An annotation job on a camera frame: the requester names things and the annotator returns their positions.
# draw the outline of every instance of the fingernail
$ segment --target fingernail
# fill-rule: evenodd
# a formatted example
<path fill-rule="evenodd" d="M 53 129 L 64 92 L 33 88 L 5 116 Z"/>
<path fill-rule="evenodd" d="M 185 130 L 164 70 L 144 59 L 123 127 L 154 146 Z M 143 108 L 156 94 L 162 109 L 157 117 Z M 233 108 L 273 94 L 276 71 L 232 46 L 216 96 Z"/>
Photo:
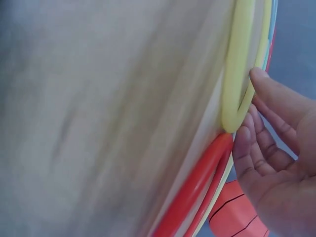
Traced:
<path fill-rule="evenodd" d="M 261 68 L 253 68 L 250 71 L 250 76 L 254 77 L 256 79 L 260 79 L 260 78 L 268 78 L 269 75 L 267 74 L 266 71 L 262 70 Z"/>

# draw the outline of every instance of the yellow hoop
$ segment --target yellow hoop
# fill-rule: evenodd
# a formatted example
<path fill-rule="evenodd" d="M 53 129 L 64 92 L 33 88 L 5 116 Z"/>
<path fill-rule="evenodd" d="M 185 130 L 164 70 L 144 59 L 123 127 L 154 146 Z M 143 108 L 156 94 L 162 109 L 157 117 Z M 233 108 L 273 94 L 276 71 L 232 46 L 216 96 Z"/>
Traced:
<path fill-rule="evenodd" d="M 246 68 L 249 44 L 252 35 L 255 5 L 256 0 L 236 1 L 231 39 L 226 60 L 222 102 L 222 125 L 229 133 L 236 132 L 240 127 L 254 95 L 254 88 L 249 81 L 245 96 L 239 105 L 244 70 Z M 262 67 L 266 54 L 271 7 L 272 1 L 265 0 L 262 33 L 255 67 Z"/>

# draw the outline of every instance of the hand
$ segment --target hand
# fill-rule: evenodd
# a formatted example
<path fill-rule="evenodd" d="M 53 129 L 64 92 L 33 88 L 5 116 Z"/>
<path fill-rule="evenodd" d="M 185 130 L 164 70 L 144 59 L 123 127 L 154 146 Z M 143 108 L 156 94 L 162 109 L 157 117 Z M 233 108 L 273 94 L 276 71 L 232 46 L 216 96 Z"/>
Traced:
<path fill-rule="evenodd" d="M 233 157 L 239 183 L 262 222 L 281 236 L 316 236 L 316 102 L 250 72 L 256 95 L 237 131 Z M 258 111 L 298 156 L 279 149 Z"/>

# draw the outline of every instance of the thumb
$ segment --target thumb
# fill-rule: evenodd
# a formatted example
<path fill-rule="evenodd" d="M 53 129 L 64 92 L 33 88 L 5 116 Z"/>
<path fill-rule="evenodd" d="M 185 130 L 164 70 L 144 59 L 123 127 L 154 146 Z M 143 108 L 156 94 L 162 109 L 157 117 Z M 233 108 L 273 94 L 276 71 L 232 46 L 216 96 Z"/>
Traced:
<path fill-rule="evenodd" d="M 314 106 L 314 101 L 272 80 L 260 68 L 250 71 L 250 79 L 259 98 L 294 129 Z"/>

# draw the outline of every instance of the red hoop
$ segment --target red hoop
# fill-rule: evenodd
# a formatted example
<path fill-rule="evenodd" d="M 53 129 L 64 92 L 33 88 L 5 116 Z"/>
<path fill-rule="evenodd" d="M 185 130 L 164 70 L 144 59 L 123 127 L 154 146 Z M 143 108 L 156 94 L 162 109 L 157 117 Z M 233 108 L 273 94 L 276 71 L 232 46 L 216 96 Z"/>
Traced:
<path fill-rule="evenodd" d="M 218 171 L 214 176 L 214 180 L 210 185 L 201 207 L 194 217 L 194 221 L 187 230 L 187 232 L 191 233 L 192 229 L 199 224 L 199 221 L 203 217 L 210 200 L 213 198 L 218 183 L 221 179 L 221 175 L 225 170 L 225 166 L 232 148 L 233 137 L 228 133 L 218 136 L 212 142 L 212 144 L 202 155 L 201 159 L 196 163 L 190 175 L 185 180 L 181 189 L 177 193 L 176 197 L 156 228 L 153 236 L 170 237 L 176 234 L 181 224 L 190 213 L 190 210 L 196 203 L 203 188 L 209 180 L 209 177 L 212 175 L 217 167 L 217 164 L 219 163 Z"/>
<path fill-rule="evenodd" d="M 266 66 L 266 72 L 268 72 L 269 68 L 270 68 L 270 62 L 271 62 L 271 57 L 272 57 L 272 52 L 273 52 L 273 46 L 275 44 L 275 39 L 276 39 L 276 30 L 273 33 L 273 38 L 272 38 L 272 42 L 271 42 L 271 45 L 270 45 L 268 61 L 267 61 L 267 66 Z"/>

